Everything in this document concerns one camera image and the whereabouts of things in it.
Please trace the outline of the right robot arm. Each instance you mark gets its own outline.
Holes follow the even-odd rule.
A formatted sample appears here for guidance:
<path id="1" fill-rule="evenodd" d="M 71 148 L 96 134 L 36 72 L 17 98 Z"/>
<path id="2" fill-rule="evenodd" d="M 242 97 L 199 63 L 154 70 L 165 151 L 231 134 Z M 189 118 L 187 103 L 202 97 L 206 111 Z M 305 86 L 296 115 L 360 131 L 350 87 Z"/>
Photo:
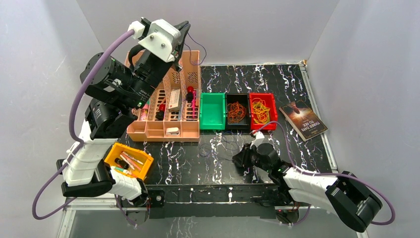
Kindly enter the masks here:
<path id="1" fill-rule="evenodd" d="M 382 202 L 351 172 L 320 176 L 300 172 L 280 159 L 273 146 L 245 144 L 232 157 L 239 168 L 258 167 L 278 186 L 279 200 L 285 205 L 303 202 L 337 215 L 352 230 L 362 233 L 382 208 Z"/>

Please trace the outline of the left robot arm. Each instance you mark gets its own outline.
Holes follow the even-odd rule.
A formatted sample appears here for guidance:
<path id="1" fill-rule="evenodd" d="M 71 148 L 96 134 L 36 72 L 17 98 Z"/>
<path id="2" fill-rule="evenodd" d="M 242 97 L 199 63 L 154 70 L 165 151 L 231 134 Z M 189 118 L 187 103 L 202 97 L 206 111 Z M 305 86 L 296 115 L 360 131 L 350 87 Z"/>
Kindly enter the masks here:
<path id="1" fill-rule="evenodd" d="M 138 117 L 142 108 L 169 70 L 180 71 L 185 38 L 191 25 L 172 25 L 163 19 L 142 18 L 130 24 L 105 52 L 94 55 L 80 74 L 82 87 L 76 102 L 84 95 L 91 102 L 79 135 L 75 133 L 67 158 L 58 160 L 65 197 L 97 197 L 106 193 L 125 198 L 135 206 L 148 201 L 143 179 L 122 166 L 105 162 L 109 148 Z"/>

